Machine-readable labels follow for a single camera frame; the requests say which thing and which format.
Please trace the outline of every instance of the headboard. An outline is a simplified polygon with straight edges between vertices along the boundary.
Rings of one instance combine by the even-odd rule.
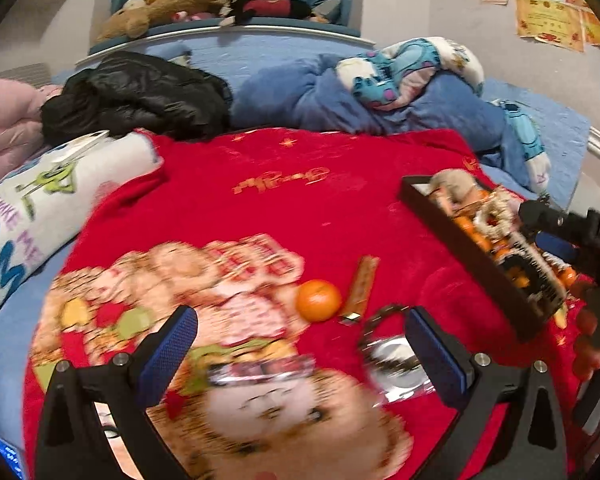
[[[104,56],[117,50],[141,52],[165,59],[190,51],[193,66],[224,78],[235,90],[250,75],[264,67],[327,52],[350,57],[373,49],[375,45],[373,41],[341,33],[340,30],[348,30],[345,27],[331,27],[333,29],[324,26],[300,28],[258,22],[242,27],[221,28],[215,25],[177,28],[100,50],[80,60],[75,71],[63,74],[62,80],[55,78],[54,82],[64,82],[73,72],[94,68]]]

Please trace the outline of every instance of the pillow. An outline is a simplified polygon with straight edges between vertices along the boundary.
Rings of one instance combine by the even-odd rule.
[[[338,19],[341,1],[342,0],[324,0],[317,4],[312,10],[314,14],[324,16],[330,23],[333,23]]]
[[[0,306],[80,232],[109,192],[161,164],[151,140],[96,132],[26,162],[0,181]]]

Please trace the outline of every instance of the brown stuffed dog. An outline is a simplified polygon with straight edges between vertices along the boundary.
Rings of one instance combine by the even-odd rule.
[[[154,0],[137,9],[120,9],[102,25],[96,43],[125,35],[132,39],[139,38],[149,27],[171,23],[171,16],[176,12],[205,12],[209,4],[216,1],[218,0]]]

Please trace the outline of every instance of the decorative items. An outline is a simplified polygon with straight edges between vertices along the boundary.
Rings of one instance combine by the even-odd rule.
[[[419,397],[434,390],[404,335],[379,340],[372,338],[383,320],[393,314],[402,315],[408,308],[401,304],[382,307],[365,323],[358,343],[369,380],[387,402]]]
[[[340,314],[340,322],[344,324],[354,324],[362,320],[366,310],[366,304],[371,294],[371,287],[374,284],[376,269],[380,258],[373,256],[362,256],[358,264],[358,270],[351,283],[349,297]]]

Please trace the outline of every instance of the screw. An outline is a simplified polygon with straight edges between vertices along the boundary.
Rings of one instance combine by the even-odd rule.
[[[534,368],[541,374],[544,374],[549,369],[544,361],[536,361],[534,363]]]
[[[474,361],[478,366],[489,366],[491,364],[491,358],[482,352],[474,355]]]
[[[69,366],[71,366],[71,363],[66,359],[63,359],[56,365],[56,370],[59,372],[65,372],[69,369]]]
[[[124,366],[129,362],[129,354],[127,354],[126,352],[120,352],[119,354],[115,354],[111,362],[116,366]]]

